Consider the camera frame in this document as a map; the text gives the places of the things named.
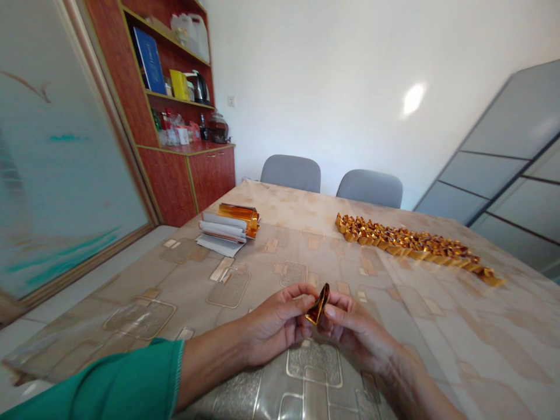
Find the gray chair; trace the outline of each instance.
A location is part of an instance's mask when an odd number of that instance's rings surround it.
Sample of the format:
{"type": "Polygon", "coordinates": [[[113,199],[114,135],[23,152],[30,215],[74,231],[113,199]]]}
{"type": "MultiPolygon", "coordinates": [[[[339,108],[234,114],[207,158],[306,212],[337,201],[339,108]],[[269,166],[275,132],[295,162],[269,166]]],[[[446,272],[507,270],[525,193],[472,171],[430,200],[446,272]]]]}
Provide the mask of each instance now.
{"type": "Polygon", "coordinates": [[[354,169],[340,181],[337,197],[401,208],[403,183],[396,176],[354,169]]]}
{"type": "Polygon", "coordinates": [[[262,167],[261,182],[317,193],[321,189],[321,168],[311,159],[272,155],[262,167]]]}

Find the wooden cabinet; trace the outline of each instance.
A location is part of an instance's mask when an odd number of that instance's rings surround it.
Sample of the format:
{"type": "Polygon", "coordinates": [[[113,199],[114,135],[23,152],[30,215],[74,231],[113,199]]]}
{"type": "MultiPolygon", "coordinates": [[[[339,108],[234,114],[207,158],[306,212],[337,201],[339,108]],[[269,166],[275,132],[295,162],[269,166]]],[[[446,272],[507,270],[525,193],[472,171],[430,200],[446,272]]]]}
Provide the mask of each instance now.
{"type": "Polygon", "coordinates": [[[197,215],[186,156],[160,150],[138,148],[149,186],[162,222],[183,226],[197,215]]]}
{"type": "Polygon", "coordinates": [[[104,61],[113,79],[122,117],[128,122],[138,151],[139,166],[160,223],[182,226],[199,211],[235,186],[232,144],[197,142],[166,147],[159,143],[151,108],[170,109],[185,121],[209,121],[213,106],[198,104],[146,89],[138,68],[130,29],[137,27],[153,37],[164,76],[170,70],[197,70],[206,80],[214,103],[211,64],[184,48],[168,31],[145,18],[153,16],[167,24],[172,13],[194,12],[208,28],[207,13],[198,0],[84,0],[104,61]]]}
{"type": "Polygon", "coordinates": [[[189,156],[188,161],[199,211],[235,187],[233,148],[189,156]]]}

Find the gold paper ingot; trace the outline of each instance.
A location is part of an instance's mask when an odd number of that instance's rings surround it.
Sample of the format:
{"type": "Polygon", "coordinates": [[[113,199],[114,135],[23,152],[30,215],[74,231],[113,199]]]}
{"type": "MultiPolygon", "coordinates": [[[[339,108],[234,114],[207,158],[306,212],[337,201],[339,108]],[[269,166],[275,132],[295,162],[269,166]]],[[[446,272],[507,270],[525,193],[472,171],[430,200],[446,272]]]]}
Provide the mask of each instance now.
{"type": "Polygon", "coordinates": [[[385,252],[388,252],[392,256],[397,255],[401,250],[402,250],[401,247],[398,247],[398,246],[395,246],[395,245],[388,245],[385,248],[385,252]]]}
{"type": "Polygon", "coordinates": [[[459,261],[458,257],[449,257],[449,261],[444,263],[444,265],[451,267],[452,265],[457,265],[459,261]]]}
{"type": "Polygon", "coordinates": [[[377,247],[378,247],[378,248],[381,248],[383,251],[384,251],[385,249],[387,249],[388,246],[389,246],[389,242],[387,242],[387,241],[385,241],[385,240],[383,240],[383,239],[380,239],[379,242],[377,243],[377,247]]]}
{"type": "Polygon", "coordinates": [[[348,242],[358,242],[360,245],[372,245],[394,256],[410,256],[415,260],[434,262],[439,265],[457,266],[476,273],[487,284],[500,286],[503,279],[496,279],[491,268],[480,264],[480,257],[462,245],[460,241],[444,238],[441,235],[430,235],[428,232],[415,233],[406,228],[385,227],[373,223],[371,219],[366,223],[364,218],[348,215],[340,218],[337,214],[335,224],[348,242]]]}
{"type": "Polygon", "coordinates": [[[473,272],[473,273],[480,273],[482,271],[482,269],[484,268],[483,266],[481,266],[480,264],[477,264],[476,262],[469,262],[467,265],[465,265],[463,267],[465,270],[473,272]]]}
{"type": "Polygon", "coordinates": [[[424,257],[424,261],[427,261],[427,262],[430,262],[430,263],[438,257],[437,255],[434,255],[431,252],[426,252],[426,254],[427,255],[426,255],[426,257],[424,257]]]}
{"type": "Polygon", "coordinates": [[[428,255],[430,255],[430,253],[427,253],[427,252],[424,252],[424,251],[410,250],[410,253],[409,253],[408,256],[414,258],[415,260],[422,261],[428,255]]]}
{"type": "Polygon", "coordinates": [[[346,233],[344,233],[344,239],[346,239],[347,242],[354,242],[354,235],[351,230],[347,230],[346,233]]]}
{"type": "Polygon", "coordinates": [[[446,255],[444,255],[444,256],[443,256],[443,255],[438,255],[437,257],[435,257],[435,258],[433,259],[433,262],[436,263],[436,264],[439,264],[439,265],[443,265],[443,264],[445,264],[446,262],[448,262],[450,259],[451,259],[451,258],[449,258],[449,257],[446,256],[446,255]]]}
{"type": "Polygon", "coordinates": [[[504,279],[494,277],[494,270],[488,267],[484,267],[478,276],[483,282],[492,287],[499,287],[506,282],[504,279]]]}
{"type": "Polygon", "coordinates": [[[313,304],[313,306],[305,313],[305,318],[311,321],[313,325],[317,325],[321,320],[321,315],[325,309],[325,305],[328,302],[328,296],[330,293],[330,287],[328,283],[325,283],[319,297],[313,304]]]}
{"type": "Polygon", "coordinates": [[[258,213],[255,207],[221,203],[218,209],[218,216],[229,217],[247,222],[246,235],[253,239],[257,237],[257,231],[261,227],[258,224],[258,213]]]}
{"type": "Polygon", "coordinates": [[[471,260],[465,257],[459,257],[459,262],[456,264],[460,268],[464,268],[465,265],[470,264],[471,260]]]}

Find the electric kettle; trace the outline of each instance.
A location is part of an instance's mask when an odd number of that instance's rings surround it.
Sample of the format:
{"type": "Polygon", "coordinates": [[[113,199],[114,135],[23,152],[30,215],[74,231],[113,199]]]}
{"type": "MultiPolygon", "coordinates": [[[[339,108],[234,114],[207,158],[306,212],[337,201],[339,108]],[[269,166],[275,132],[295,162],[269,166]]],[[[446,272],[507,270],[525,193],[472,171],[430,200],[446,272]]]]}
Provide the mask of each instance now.
{"type": "Polygon", "coordinates": [[[211,106],[210,93],[208,92],[208,85],[206,84],[206,80],[204,80],[204,77],[202,77],[202,75],[196,70],[193,70],[192,73],[183,74],[188,78],[194,78],[192,80],[194,84],[194,101],[211,106]]]}

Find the forearm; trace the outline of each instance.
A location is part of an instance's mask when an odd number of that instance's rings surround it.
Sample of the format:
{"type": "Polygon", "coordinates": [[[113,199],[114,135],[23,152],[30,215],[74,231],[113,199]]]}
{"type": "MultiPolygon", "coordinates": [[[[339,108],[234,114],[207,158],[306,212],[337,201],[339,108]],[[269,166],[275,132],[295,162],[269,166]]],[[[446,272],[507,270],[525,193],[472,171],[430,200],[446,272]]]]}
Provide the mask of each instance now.
{"type": "Polygon", "coordinates": [[[423,366],[401,346],[378,372],[381,391],[409,419],[464,419],[423,366]]]}
{"type": "Polygon", "coordinates": [[[242,320],[185,342],[175,413],[246,366],[242,320]]]}

